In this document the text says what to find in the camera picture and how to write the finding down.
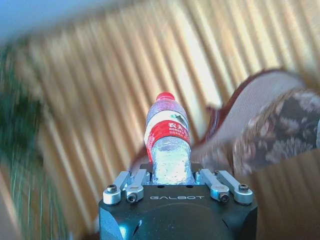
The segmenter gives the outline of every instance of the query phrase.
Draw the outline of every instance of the green plant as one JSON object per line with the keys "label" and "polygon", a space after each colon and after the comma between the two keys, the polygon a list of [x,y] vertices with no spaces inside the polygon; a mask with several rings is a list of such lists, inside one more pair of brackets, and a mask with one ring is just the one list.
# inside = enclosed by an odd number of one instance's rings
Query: green plant
{"label": "green plant", "polygon": [[67,239],[66,221],[37,147],[43,107],[16,74],[16,53],[24,44],[0,49],[0,161],[9,168],[23,238]]}

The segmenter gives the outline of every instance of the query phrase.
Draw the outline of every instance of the screw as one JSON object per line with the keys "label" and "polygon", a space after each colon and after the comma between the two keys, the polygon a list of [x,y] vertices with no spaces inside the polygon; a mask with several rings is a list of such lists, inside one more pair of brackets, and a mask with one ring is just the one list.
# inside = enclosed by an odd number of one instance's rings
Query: screw
{"label": "screw", "polygon": [[219,194],[219,200],[220,200],[222,203],[225,204],[226,202],[229,201],[229,195],[226,194],[226,193],[221,192],[221,193]]}
{"label": "screw", "polygon": [[245,192],[248,191],[249,187],[246,184],[239,184],[239,191]]}
{"label": "screw", "polygon": [[130,204],[134,204],[137,201],[137,194],[131,193],[129,196],[126,197],[126,200]]}
{"label": "screw", "polygon": [[106,191],[108,194],[113,194],[117,191],[117,186],[114,184],[111,184],[109,186],[106,187]]}

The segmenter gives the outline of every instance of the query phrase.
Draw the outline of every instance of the plastic water bottle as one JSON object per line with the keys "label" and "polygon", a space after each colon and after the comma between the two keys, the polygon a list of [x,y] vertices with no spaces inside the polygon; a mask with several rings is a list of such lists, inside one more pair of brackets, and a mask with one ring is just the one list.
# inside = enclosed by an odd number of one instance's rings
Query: plastic water bottle
{"label": "plastic water bottle", "polygon": [[151,184],[195,184],[187,114],[171,93],[160,93],[151,106],[146,117],[144,142],[153,164]]}

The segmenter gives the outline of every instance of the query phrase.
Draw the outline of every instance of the floral fabric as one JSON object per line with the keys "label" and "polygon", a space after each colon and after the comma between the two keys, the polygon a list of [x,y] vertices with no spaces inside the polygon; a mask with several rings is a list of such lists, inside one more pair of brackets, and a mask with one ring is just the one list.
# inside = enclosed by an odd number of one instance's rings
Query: floral fabric
{"label": "floral fabric", "polygon": [[296,89],[279,97],[235,141],[234,173],[248,174],[316,148],[319,118],[320,96],[315,92]]}

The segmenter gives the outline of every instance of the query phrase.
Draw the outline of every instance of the robotic hand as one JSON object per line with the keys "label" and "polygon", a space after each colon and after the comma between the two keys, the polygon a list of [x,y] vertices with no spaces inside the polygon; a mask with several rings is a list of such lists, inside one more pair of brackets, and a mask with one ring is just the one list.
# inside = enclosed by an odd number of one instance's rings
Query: robotic hand
{"label": "robotic hand", "polygon": [[135,176],[120,172],[99,203],[100,239],[255,239],[258,206],[248,186],[224,170],[191,168],[195,185],[150,185],[152,163]]}

